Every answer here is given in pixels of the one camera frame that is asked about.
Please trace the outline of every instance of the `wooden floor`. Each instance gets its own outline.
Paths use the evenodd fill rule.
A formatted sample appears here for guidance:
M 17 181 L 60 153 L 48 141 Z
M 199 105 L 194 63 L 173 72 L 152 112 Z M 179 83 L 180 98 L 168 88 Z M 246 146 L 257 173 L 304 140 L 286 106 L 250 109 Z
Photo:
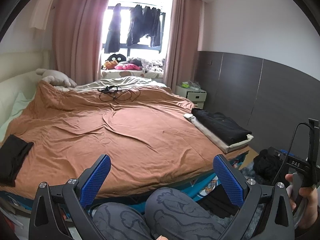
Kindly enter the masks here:
M 250 162 L 252 162 L 255 156 L 258 156 L 258 153 L 251 149 L 247 154 L 247 156 L 245 157 L 245 160 L 241 165 L 240 169 L 242 169 L 243 167 L 247 166 Z

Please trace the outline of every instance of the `blue gripper pad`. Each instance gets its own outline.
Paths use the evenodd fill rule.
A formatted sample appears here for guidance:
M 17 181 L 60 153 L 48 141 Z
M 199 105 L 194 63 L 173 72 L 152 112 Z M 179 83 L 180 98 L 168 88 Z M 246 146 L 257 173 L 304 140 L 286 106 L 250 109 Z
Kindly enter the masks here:
M 243 188 L 219 155 L 213 159 L 213 170 L 218 176 L 231 203 L 241 208 L 244 204 Z
M 83 208 L 91 205 L 99 189 L 111 170 L 111 160 L 106 155 L 95 168 L 81 189 L 80 204 Z

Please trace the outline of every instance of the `gray leggings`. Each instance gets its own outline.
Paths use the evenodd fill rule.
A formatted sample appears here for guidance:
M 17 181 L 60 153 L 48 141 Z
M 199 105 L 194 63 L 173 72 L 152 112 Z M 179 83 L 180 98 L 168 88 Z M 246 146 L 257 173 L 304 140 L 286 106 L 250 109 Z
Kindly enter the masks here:
M 119 203 L 101 205 L 93 222 L 107 240 L 218 239 L 224 227 L 183 192 L 156 190 L 147 200 L 144 217 Z

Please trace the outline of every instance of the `brown bed sheet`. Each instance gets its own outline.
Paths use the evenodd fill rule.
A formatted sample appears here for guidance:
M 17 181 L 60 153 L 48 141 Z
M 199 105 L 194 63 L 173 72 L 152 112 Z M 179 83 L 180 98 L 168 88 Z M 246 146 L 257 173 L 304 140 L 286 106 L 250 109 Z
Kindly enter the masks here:
M 212 169 L 222 151 L 183 117 L 193 107 L 189 100 L 156 86 L 132 92 L 120 104 L 105 103 L 98 91 L 62 92 L 41 81 L 35 99 L 6 133 L 35 144 L 16 186 L 0 190 L 34 199 L 39 183 L 78 178 L 101 154 L 110 156 L 112 168 L 98 197 L 140 194 Z

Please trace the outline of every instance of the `stack of folded clothes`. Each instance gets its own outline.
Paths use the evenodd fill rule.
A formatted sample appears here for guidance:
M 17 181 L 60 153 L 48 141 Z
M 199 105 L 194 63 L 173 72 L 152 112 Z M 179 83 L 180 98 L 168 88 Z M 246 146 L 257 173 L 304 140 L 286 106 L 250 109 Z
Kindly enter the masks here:
M 15 179 L 32 146 L 33 142 L 27 143 L 12 134 L 9 135 L 0 148 L 0 184 L 15 187 Z
M 242 128 L 222 113 L 212 114 L 199 108 L 193 108 L 191 113 L 184 117 L 224 153 L 242 148 L 253 139 L 251 131 Z

